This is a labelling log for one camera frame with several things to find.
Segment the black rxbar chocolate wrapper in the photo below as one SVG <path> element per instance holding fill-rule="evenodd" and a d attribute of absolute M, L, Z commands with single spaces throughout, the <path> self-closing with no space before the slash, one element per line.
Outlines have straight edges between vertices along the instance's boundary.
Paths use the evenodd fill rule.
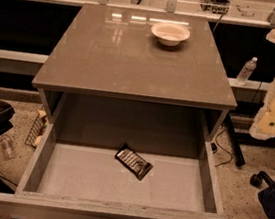
<path fill-rule="evenodd" d="M 127 143 L 119 148 L 115 154 L 115 158 L 140 181 L 145 178 L 146 174 L 153 168 L 151 163 L 130 149 Z"/>

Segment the grey drawer cabinet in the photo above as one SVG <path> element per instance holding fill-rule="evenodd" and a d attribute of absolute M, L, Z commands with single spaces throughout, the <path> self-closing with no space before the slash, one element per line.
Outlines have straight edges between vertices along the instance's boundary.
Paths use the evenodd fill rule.
<path fill-rule="evenodd" d="M 155 23 L 187 27 L 165 46 Z M 33 80 L 59 142 L 199 159 L 236 102 L 208 21 L 84 5 Z"/>

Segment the open grey top drawer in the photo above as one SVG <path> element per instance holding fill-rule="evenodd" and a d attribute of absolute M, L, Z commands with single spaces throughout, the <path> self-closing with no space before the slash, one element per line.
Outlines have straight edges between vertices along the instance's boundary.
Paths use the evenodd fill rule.
<path fill-rule="evenodd" d="M 15 193 L 0 193 L 0 206 L 15 219 L 228 219 L 211 144 L 199 159 L 130 148 L 153 166 L 138 180 L 115 158 L 119 148 L 59 142 L 53 127 Z"/>

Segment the clear plastic water bottle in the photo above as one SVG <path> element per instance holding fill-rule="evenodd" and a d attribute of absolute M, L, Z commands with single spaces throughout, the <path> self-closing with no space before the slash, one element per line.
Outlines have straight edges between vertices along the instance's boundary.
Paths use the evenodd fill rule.
<path fill-rule="evenodd" d="M 236 78 L 236 83 L 239 86 L 244 86 L 247 80 L 250 78 L 252 72 L 256 68 L 257 64 L 257 57 L 253 57 L 251 60 L 248 60 L 246 63 L 244 63 L 243 68 L 238 73 L 238 76 Z"/>

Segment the black white box on shelf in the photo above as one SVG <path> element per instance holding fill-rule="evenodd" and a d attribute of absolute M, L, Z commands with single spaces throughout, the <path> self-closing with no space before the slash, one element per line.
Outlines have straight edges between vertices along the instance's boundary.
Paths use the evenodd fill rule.
<path fill-rule="evenodd" d="M 213 12 L 214 14 L 226 14 L 230 6 L 231 0 L 200 0 L 201 8 L 205 12 Z"/>

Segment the white bowl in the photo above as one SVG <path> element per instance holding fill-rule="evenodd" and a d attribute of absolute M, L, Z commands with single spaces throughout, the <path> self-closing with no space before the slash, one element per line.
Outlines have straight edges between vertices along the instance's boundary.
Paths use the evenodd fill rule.
<path fill-rule="evenodd" d="M 165 46 L 177 46 L 180 42 L 187 40 L 190 32 L 181 24 L 157 22 L 151 27 L 151 32 L 158 41 Z"/>

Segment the plastic bottle on floor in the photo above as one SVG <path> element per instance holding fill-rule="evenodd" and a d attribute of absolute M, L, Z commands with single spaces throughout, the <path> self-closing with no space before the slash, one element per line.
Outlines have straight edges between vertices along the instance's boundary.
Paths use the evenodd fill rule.
<path fill-rule="evenodd" d="M 13 141 L 9 135 L 2 135 L 0 138 L 1 148 L 3 150 L 3 155 L 6 160 L 10 160 L 14 158 L 15 152 L 13 150 Z"/>

